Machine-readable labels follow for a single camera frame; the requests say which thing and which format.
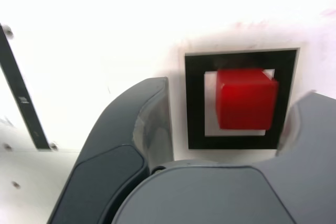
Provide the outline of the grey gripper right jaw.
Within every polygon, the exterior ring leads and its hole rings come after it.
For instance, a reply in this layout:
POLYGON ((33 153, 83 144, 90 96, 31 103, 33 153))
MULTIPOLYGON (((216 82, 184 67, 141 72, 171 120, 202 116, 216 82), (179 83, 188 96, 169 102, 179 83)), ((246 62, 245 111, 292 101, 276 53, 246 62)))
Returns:
POLYGON ((289 113, 292 148, 243 166, 171 167, 142 182, 114 223, 335 223, 335 99, 289 113))

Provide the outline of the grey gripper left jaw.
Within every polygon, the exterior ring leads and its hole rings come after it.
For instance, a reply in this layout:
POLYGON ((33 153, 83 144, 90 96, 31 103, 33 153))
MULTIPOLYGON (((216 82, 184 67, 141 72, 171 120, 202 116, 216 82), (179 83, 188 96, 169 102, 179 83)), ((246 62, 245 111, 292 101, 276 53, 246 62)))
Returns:
POLYGON ((173 159, 169 81, 143 80, 101 113, 48 222, 111 223, 131 191, 173 159))

